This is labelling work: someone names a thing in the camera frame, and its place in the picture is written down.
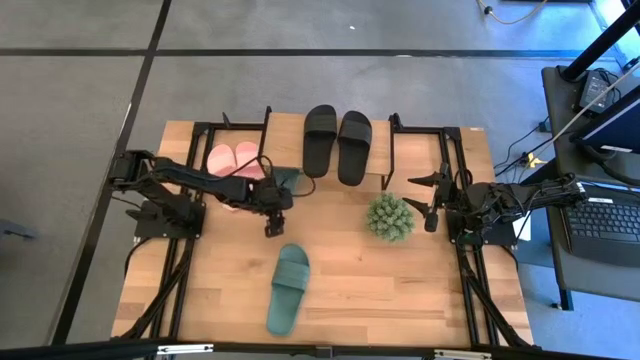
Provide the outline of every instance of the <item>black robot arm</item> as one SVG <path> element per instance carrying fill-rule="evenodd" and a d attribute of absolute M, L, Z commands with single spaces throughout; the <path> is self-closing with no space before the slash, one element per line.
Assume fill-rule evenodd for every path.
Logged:
<path fill-rule="evenodd" d="M 466 232 L 482 235 L 494 224 L 505 224 L 526 216 L 527 212 L 551 205 L 572 206 L 586 199 L 582 185 L 572 174 L 533 185 L 477 183 L 466 191 L 457 188 L 443 164 L 440 172 L 409 182 L 436 187 L 431 205 L 404 198 L 425 216 L 425 230 L 433 232 L 438 224 L 437 210 L 444 208 L 461 222 Z"/>
<path fill-rule="evenodd" d="M 141 210 L 128 210 L 138 221 L 138 237 L 194 238 L 200 236 L 204 203 L 193 201 L 187 192 L 174 194 L 164 183 L 203 191 L 234 208 L 268 217 L 267 237 L 284 231 L 282 210 L 293 206 L 291 192 L 266 176 L 256 180 L 241 176 L 218 177 L 148 151 L 126 151 L 115 163 L 109 181 L 114 190 L 136 191 L 147 198 Z"/>

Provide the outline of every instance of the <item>black table leg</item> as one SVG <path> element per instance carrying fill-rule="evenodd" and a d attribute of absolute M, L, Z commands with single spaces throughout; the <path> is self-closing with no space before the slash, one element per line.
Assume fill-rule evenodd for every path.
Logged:
<path fill-rule="evenodd" d="M 560 290 L 560 304 L 553 304 L 556 309 L 564 311 L 573 311 L 573 299 L 571 298 L 571 291 L 559 288 Z"/>

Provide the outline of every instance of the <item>slipper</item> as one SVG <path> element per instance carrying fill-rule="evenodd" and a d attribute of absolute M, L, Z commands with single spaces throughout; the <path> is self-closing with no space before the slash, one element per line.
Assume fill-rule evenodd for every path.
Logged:
<path fill-rule="evenodd" d="M 338 135 L 338 179 L 341 183 L 356 186 L 362 182 L 369 160 L 371 134 L 371 123 L 362 113 L 349 111 L 344 114 Z"/>
<path fill-rule="evenodd" d="M 216 145 L 207 158 L 207 171 L 216 176 L 227 176 L 231 174 L 236 166 L 236 158 L 229 145 Z"/>
<path fill-rule="evenodd" d="M 271 280 L 273 290 L 267 317 L 267 329 L 271 334 L 287 336 L 293 331 L 310 273 L 309 258 L 300 246 L 288 244 L 282 247 Z"/>
<path fill-rule="evenodd" d="M 248 163 L 258 156 L 258 145 L 250 141 L 243 141 L 236 146 L 236 160 L 238 161 L 238 167 Z M 257 160 L 253 160 L 244 169 L 236 173 L 237 176 L 244 176 L 260 180 L 264 178 L 264 172 L 262 167 L 258 164 Z"/>
<path fill-rule="evenodd" d="M 331 147 L 336 139 L 338 120 L 331 105 L 313 108 L 304 119 L 302 170 L 310 178 L 325 176 L 329 171 Z"/>

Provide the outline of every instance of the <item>green slide sandal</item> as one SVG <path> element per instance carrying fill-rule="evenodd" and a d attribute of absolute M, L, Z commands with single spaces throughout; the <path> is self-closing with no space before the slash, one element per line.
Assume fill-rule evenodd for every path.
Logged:
<path fill-rule="evenodd" d="M 293 331 L 310 273 L 309 259 L 300 246 L 288 244 L 282 247 L 271 280 L 273 290 L 267 317 L 267 329 L 271 334 L 287 336 Z"/>

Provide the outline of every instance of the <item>succulent plant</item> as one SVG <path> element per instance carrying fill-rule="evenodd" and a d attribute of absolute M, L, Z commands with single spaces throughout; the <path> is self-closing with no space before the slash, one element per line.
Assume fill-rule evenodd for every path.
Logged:
<path fill-rule="evenodd" d="M 405 240 L 415 227 L 407 203 L 384 193 L 369 204 L 367 225 L 376 236 L 394 243 Z"/>

